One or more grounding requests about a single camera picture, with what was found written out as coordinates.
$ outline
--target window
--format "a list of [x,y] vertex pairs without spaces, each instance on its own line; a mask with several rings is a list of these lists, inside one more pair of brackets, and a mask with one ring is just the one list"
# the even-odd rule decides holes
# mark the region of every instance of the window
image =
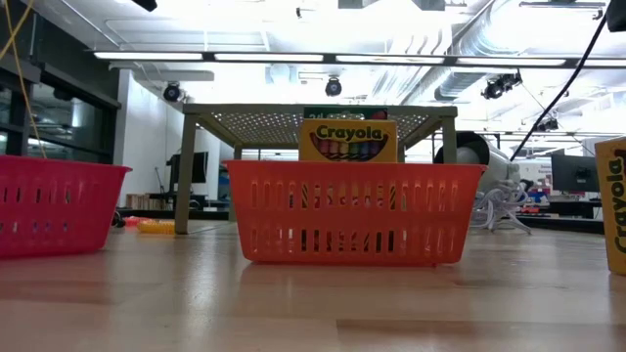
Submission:
[[7,133],[0,132],[0,155],[4,154],[7,150]]
[[[43,146],[43,150],[46,152],[46,156],[51,159],[99,162],[97,154],[78,151],[73,148],[44,141],[41,142],[41,145]],[[43,156],[39,147],[39,142],[37,142],[36,139],[28,139],[28,156]]]
[[11,113],[11,90],[0,86],[0,123],[9,123]]
[[32,109],[37,128],[43,134],[66,139],[85,148],[108,149],[107,114],[71,94],[46,84],[32,90]]

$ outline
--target yellow cable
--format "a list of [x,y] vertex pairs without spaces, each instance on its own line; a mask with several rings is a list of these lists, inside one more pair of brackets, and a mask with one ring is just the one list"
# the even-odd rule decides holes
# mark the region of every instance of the yellow cable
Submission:
[[[16,25],[16,31],[13,32],[13,34],[11,34],[11,37],[9,37],[9,41],[4,46],[4,48],[2,48],[2,52],[0,52],[0,60],[2,60],[2,58],[4,58],[5,54],[7,54],[7,51],[9,50],[9,47],[11,46],[11,44],[16,42],[16,37],[18,36],[18,33],[20,32],[20,29],[22,29],[22,25],[26,22],[26,19],[28,18],[28,13],[30,13],[30,10],[32,9],[32,4],[34,2],[35,2],[35,0],[30,0],[28,2],[28,5],[26,6],[26,10],[23,12],[22,18],[18,22],[18,25]],[[9,6],[9,0],[5,1],[5,6],[6,7]]]
[[28,92],[26,91],[26,85],[23,83],[23,73],[22,73],[22,65],[20,64],[20,57],[18,54],[18,47],[15,42],[16,32],[13,32],[13,25],[11,24],[11,12],[9,11],[9,0],[5,2],[5,13],[7,14],[7,24],[9,25],[9,32],[11,33],[11,46],[13,46],[13,53],[16,57],[16,66],[18,67],[18,75],[20,76],[20,85],[22,87],[23,100],[26,104],[26,110],[28,111],[28,116],[30,117],[30,124],[32,124],[32,129],[35,132],[35,137],[37,138],[37,142],[39,143],[39,149],[41,150],[41,154],[44,158],[47,158],[46,151],[43,149],[43,144],[41,143],[41,139],[39,138],[39,131],[37,131],[37,125],[35,124],[35,119],[32,116],[32,109],[30,108],[30,100],[28,99]]

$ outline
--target ceiling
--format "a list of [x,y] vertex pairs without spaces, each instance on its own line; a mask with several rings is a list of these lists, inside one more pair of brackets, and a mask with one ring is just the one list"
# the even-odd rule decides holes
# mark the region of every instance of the ceiling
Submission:
[[[360,1],[157,0],[158,8],[148,13],[131,0],[36,0],[35,10],[99,51],[432,55],[450,49],[449,54],[466,56],[577,57],[598,25],[598,8],[539,9],[522,7],[519,0],[496,0],[470,30],[460,32],[487,0],[446,0],[445,12],[422,11],[413,0],[361,1],[372,4],[344,9],[347,2]],[[604,32],[593,55],[626,56],[626,35]],[[460,110],[460,129],[475,130],[527,130],[541,112],[540,104],[548,104],[571,74],[565,69],[523,69],[523,87],[486,101],[480,91],[498,71],[214,63],[126,66],[158,94],[167,81],[180,80],[197,103],[454,104]],[[585,129],[589,119],[583,118],[584,111],[587,118],[590,112],[584,107],[626,90],[625,72],[584,70],[557,108],[562,124]],[[340,78],[340,97],[324,93],[329,76]],[[454,88],[453,96],[437,100],[435,92],[445,84]],[[618,104],[619,99],[610,101]],[[614,132],[610,124],[591,129]]]

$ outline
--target crayon box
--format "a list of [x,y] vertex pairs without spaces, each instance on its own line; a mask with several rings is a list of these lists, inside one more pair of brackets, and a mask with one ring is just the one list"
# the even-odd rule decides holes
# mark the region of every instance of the crayon box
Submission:
[[596,143],[608,269],[626,275],[626,139]]
[[395,121],[304,119],[300,131],[302,161],[397,162]]

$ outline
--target red plastic basket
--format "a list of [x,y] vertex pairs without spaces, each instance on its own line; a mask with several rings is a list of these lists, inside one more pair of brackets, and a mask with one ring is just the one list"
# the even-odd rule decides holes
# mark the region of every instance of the red plastic basket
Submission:
[[0,156],[0,258],[102,248],[128,171]]
[[461,259],[485,167],[229,161],[244,257],[434,265]]

